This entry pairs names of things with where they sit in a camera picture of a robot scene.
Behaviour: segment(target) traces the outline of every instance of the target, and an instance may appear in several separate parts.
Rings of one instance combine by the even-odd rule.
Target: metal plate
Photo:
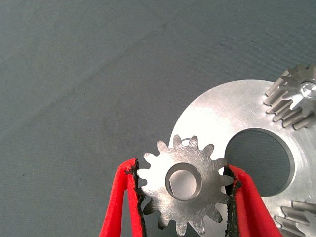
[[[294,130],[283,128],[282,122],[273,122],[266,113],[265,92],[272,82],[240,80],[219,85],[193,101],[178,119],[172,134],[182,138],[198,137],[199,148],[214,144],[212,159],[223,158],[229,141],[245,130],[259,130],[275,137],[285,148],[290,160],[290,175],[280,193],[263,197],[272,217],[284,216],[281,206],[291,201],[316,201],[316,128]],[[224,236],[224,225],[214,224],[205,218],[204,237]]]

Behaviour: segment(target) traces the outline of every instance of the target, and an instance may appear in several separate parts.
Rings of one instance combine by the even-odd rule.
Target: large metal disc
[[[294,130],[283,128],[282,122],[273,122],[274,115],[266,110],[265,92],[273,85],[262,80],[240,80],[219,85],[193,101],[178,119],[169,146],[175,134],[182,138],[198,137],[199,147],[214,144],[212,159],[223,158],[229,141],[245,130],[259,130],[275,137],[287,151],[290,175],[281,191],[263,197],[272,217],[284,216],[281,206],[291,206],[294,200],[316,202],[316,127]],[[225,213],[225,206],[220,212]],[[226,228],[205,220],[204,237],[224,236]]]

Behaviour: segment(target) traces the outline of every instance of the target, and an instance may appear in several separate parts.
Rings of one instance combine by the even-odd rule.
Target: circular hole
[[[280,193],[288,184],[291,167],[287,152],[276,138],[265,132],[238,133],[230,140],[225,158],[252,177],[263,197]]]
[[[201,190],[201,175],[191,164],[179,163],[169,169],[166,175],[166,188],[178,200],[190,200]]]
[[[302,83],[301,93],[306,98],[316,99],[316,84],[313,82]]]
[[[182,139],[182,145],[187,146],[189,144],[189,141],[190,141],[189,138]]]

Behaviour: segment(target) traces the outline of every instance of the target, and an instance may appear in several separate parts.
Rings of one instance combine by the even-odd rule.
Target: metal gear
[[[277,194],[262,197],[270,215],[275,217],[284,216],[281,207],[291,206],[293,199],[316,202],[316,126],[295,131],[272,122],[273,115],[266,114],[269,106],[263,104],[264,94],[272,86],[273,82],[270,81],[240,80],[210,89],[181,114],[171,133],[169,145],[172,146],[175,134],[181,137],[195,134],[200,145],[213,141],[215,150],[211,157],[218,159],[225,157],[227,145],[240,132],[257,130],[273,136],[283,145],[290,163],[284,186]],[[206,233],[203,236],[220,236],[213,232],[222,233],[226,226],[214,226],[208,220],[205,218]]]
[[[188,222],[199,234],[204,234],[204,216],[221,222],[222,216],[215,204],[227,204],[229,200],[229,196],[221,192],[221,187],[231,184],[233,179],[219,174],[219,169],[227,164],[226,160],[211,160],[214,146],[209,144],[200,150],[196,136],[185,146],[180,136],[175,135],[172,148],[168,148],[163,141],[157,142],[157,148],[160,151],[158,157],[150,153],[144,154],[145,160],[151,165],[150,169],[137,171],[140,178],[147,180],[147,184],[141,187],[143,194],[151,197],[144,213],[160,211],[160,229],[164,229],[170,220],[174,220],[179,236],[185,234]],[[190,172],[196,180],[196,189],[188,198],[175,196],[170,185],[170,177],[179,170]]]
[[[316,204],[293,201],[292,207],[284,206],[285,217],[276,216],[284,237],[316,237]]]
[[[296,130],[316,124],[316,65],[297,65],[286,70],[266,92],[265,104],[273,121],[283,120],[283,126]]]

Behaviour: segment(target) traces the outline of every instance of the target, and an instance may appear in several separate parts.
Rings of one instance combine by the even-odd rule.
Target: helical gear
[[[316,124],[316,65],[297,65],[286,70],[266,92],[265,104],[274,121],[296,130]]]
[[[316,204],[293,201],[292,207],[284,206],[285,217],[276,216],[281,232],[287,237],[316,237]]]
[[[227,204],[229,200],[229,196],[221,192],[221,187],[231,184],[233,179],[219,174],[219,169],[226,165],[226,160],[211,160],[214,146],[209,144],[200,150],[196,136],[185,146],[181,138],[175,135],[172,148],[168,148],[163,141],[157,142],[157,148],[160,151],[157,157],[150,153],[144,154],[151,167],[137,171],[140,178],[147,180],[141,191],[151,197],[144,213],[150,214],[158,210],[161,213],[158,221],[160,229],[164,229],[170,220],[174,220],[179,236],[185,234],[188,222],[199,234],[204,234],[204,216],[221,222],[222,216],[215,204]],[[196,179],[197,188],[189,198],[181,199],[172,193],[169,178],[178,170],[189,171]]]

